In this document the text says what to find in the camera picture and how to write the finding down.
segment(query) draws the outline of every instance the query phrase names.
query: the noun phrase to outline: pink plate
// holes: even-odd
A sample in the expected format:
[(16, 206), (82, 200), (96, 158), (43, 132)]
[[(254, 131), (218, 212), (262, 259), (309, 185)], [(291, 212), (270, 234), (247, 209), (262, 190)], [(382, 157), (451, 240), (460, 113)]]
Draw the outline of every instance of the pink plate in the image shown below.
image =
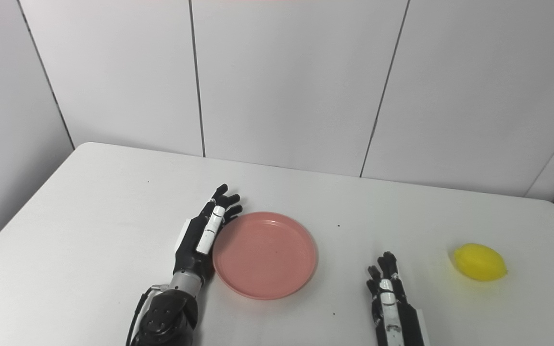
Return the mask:
[(314, 273), (316, 250), (298, 222), (274, 212), (242, 215), (224, 227), (213, 265), (228, 287), (255, 299), (296, 292)]

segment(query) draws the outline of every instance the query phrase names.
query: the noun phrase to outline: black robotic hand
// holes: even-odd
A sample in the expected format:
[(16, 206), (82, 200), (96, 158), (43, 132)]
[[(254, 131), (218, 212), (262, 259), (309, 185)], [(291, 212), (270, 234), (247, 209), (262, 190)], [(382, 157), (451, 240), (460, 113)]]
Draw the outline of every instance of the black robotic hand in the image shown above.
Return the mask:
[(200, 242), (202, 238), (204, 228), (213, 214), (215, 206), (221, 206), (225, 209), (222, 225), (217, 228), (215, 238), (217, 238), (218, 232), (223, 226), (235, 219), (242, 211), (242, 206), (237, 204), (240, 201), (240, 196), (237, 194), (226, 197), (224, 193), (227, 191), (228, 186), (226, 184), (218, 187), (213, 197), (206, 203), (200, 214), (189, 222), (183, 241), (178, 247), (178, 250), (176, 250), (176, 261), (173, 274), (181, 270), (195, 273), (202, 280), (202, 284), (213, 277), (215, 272), (213, 268), (213, 250), (211, 249), (207, 254), (204, 254), (198, 252), (196, 248), (198, 247), (198, 242)]
[(378, 258), (380, 270), (374, 265), (367, 270), (371, 280), (371, 316), (376, 324), (378, 346), (424, 346), (418, 313), (407, 303), (405, 290), (396, 267), (396, 257), (384, 252)]
[[(213, 241), (220, 230), (242, 211), (239, 195), (224, 196), (228, 186), (218, 187), (200, 214), (191, 219), (176, 250), (172, 280), (154, 285), (138, 302), (127, 336), (129, 346), (190, 346), (198, 324), (196, 295), (213, 277)], [(136, 318), (151, 291), (161, 291), (141, 318), (138, 333), (131, 339)]]

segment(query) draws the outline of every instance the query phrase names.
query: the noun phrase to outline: robotic hand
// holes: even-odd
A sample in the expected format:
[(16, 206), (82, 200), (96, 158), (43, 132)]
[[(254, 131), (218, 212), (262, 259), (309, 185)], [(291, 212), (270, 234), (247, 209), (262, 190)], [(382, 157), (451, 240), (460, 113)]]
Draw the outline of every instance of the robotic hand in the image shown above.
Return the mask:
[(376, 324), (378, 346), (424, 346), (418, 313), (407, 303), (399, 278), (396, 258), (390, 252), (378, 258), (382, 272), (372, 265), (367, 270), (367, 287), (373, 295), (371, 315)]
[[(198, 323), (196, 296), (213, 277), (213, 241), (224, 225), (242, 211), (239, 195), (224, 196), (228, 186), (218, 187), (200, 214), (189, 222), (176, 250), (173, 276), (168, 285), (153, 285), (143, 294), (127, 335), (126, 346), (190, 346)], [(161, 291), (141, 318), (136, 319), (151, 291)]]

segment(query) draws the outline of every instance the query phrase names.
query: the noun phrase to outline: lemon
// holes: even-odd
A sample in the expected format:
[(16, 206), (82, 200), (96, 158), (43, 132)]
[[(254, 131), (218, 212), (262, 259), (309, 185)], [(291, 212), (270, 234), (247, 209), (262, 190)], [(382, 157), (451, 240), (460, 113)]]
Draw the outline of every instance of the lemon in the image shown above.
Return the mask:
[(488, 246), (465, 244), (453, 256), (460, 272), (474, 280), (497, 280), (508, 273), (502, 256)]

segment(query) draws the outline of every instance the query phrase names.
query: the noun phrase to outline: white wall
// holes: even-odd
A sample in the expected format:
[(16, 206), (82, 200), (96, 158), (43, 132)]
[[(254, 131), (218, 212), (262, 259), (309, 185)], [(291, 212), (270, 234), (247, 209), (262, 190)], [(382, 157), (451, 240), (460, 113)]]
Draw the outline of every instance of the white wall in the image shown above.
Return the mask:
[(554, 2), (20, 2), (77, 145), (554, 200)]
[(554, 1), (413, 0), (363, 177), (552, 199), (553, 155)]
[(406, 1), (193, 1), (206, 155), (360, 175)]
[(21, 0), (75, 146), (202, 155), (187, 0)]
[(72, 147), (15, 0), (0, 0), (0, 229)]

